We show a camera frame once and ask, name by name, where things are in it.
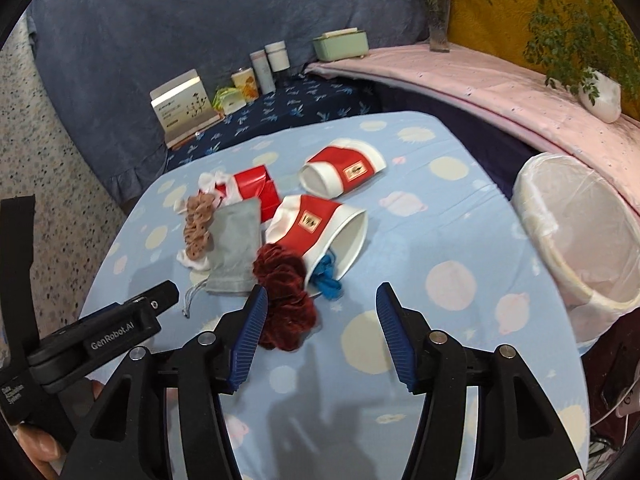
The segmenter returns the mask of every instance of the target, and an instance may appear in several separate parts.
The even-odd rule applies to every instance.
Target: trash can
[[[640,228],[596,171],[542,153],[520,170],[512,203],[558,284],[579,347],[640,304]]]

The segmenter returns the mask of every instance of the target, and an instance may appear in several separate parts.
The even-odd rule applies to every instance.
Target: light blue tablecloth
[[[364,249],[343,279],[344,296],[316,300],[319,323],[292,353],[258,348],[248,381],[222,396],[240,471],[253,480],[398,480],[422,396],[393,370],[375,314],[377,286],[391,282],[402,304],[462,344],[514,345],[549,396],[583,465],[588,401],[562,301],[509,203],[434,117],[416,112],[347,118],[284,130],[196,160],[144,194],[105,259],[83,314],[163,280],[182,294],[202,277],[176,261],[183,220],[176,199],[196,193],[203,171],[237,173],[267,164],[281,195],[300,193],[304,160],[337,137],[370,142],[388,168],[342,197],[366,208]],[[196,295],[191,319],[175,306],[159,317],[155,351],[183,345],[243,298]],[[106,380],[117,362],[94,378]],[[470,477],[477,393],[468,394],[458,477]],[[175,479],[184,480],[177,413],[171,412]]]

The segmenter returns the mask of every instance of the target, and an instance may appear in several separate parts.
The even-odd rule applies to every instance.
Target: blue hair tie
[[[335,254],[329,250],[320,258],[309,278],[309,283],[330,301],[337,300],[342,295],[342,285],[338,280],[334,280],[334,264]]]

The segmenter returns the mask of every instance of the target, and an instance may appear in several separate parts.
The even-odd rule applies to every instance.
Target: white plant pot
[[[580,87],[578,99],[580,99],[582,106],[587,108],[591,114],[601,121],[607,124],[614,123],[622,113],[622,106],[620,105],[620,85],[593,68],[591,72],[597,77],[595,85],[600,95],[596,97],[595,104],[591,104],[589,95]]]

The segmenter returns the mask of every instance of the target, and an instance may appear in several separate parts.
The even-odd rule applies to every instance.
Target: human hand
[[[97,398],[104,385],[98,381],[91,382],[94,398]],[[33,462],[44,478],[57,480],[58,474],[52,468],[51,462],[60,460],[64,456],[65,451],[62,446],[50,434],[26,424],[18,426],[15,436],[29,460]]]

